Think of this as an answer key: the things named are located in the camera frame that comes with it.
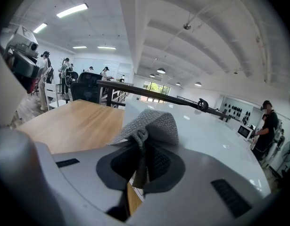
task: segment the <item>white chair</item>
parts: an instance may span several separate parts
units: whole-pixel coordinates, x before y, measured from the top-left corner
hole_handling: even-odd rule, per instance
[[[48,110],[50,110],[50,107],[57,108],[59,106],[66,104],[65,100],[58,100],[57,89],[56,89],[55,84],[45,83],[44,90],[45,90],[45,96],[46,96]],[[56,101],[49,104],[50,101],[49,101],[48,97],[52,97],[52,98],[56,99]]]

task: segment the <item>black shirt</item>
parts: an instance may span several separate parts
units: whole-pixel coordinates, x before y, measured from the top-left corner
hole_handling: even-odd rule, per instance
[[[256,149],[264,152],[268,148],[270,143],[273,141],[275,130],[277,129],[278,123],[279,120],[277,114],[274,110],[272,110],[262,127],[262,129],[268,128],[269,132],[267,134],[259,136],[255,146]]]

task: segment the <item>wooden table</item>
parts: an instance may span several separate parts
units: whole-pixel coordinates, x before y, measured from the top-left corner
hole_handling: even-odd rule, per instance
[[[124,110],[76,100],[35,117],[18,130],[45,143],[52,154],[68,153],[105,146],[119,133],[123,117]],[[131,214],[141,203],[130,184],[128,202]]]

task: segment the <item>window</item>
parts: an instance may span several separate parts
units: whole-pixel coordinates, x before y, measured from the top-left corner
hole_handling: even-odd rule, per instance
[[[145,81],[143,85],[143,89],[154,91],[163,95],[168,95],[170,91],[170,87],[164,86],[161,84],[157,84],[155,82]],[[141,96],[141,101],[150,101],[150,102],[159,102],[159,103],[165,103],[162,100],[148,98],[145,96]]]

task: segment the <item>grey fabric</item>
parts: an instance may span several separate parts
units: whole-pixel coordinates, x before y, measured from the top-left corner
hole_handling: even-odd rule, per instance
[[[149,182],[146,167],[146,148],[144,142],[151,140],[164,142],[169,145],[178,145],[178,132],[174,117],[167,112],[156,110],[144,110],[140,115],[125,125],[120,133],[110,143],[117,144],[123,139],[134,138],[139,145],[141,158],[138,168],[133,175],[133,186],[143,188]]]

